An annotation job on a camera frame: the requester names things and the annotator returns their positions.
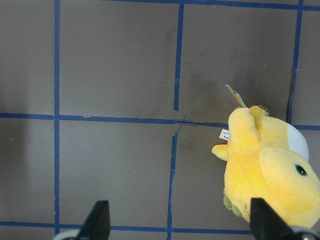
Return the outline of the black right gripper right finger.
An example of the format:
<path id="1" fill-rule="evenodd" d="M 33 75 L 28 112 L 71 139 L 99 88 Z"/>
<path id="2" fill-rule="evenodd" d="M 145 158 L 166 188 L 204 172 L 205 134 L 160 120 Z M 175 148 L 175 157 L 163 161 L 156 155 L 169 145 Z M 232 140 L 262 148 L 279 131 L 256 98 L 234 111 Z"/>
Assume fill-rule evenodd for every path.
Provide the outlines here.
<path id="1" fill-rule="evenodd" d="M 250 201 L 250 230 L 256 240 L 293 240 L 294 231 L 263 198 Z"/>

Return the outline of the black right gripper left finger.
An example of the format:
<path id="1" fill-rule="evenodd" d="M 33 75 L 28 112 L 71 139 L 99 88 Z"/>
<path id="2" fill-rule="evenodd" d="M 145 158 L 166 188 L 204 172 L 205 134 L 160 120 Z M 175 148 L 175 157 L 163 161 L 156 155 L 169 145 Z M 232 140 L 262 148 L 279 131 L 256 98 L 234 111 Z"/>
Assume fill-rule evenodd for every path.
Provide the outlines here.
<path id="1" fill-rule="evenodd" d="M 111 232 L 110 209 L 108 200 L 98 200 L 78 235 L 78 240 L 107 240 Z"/>

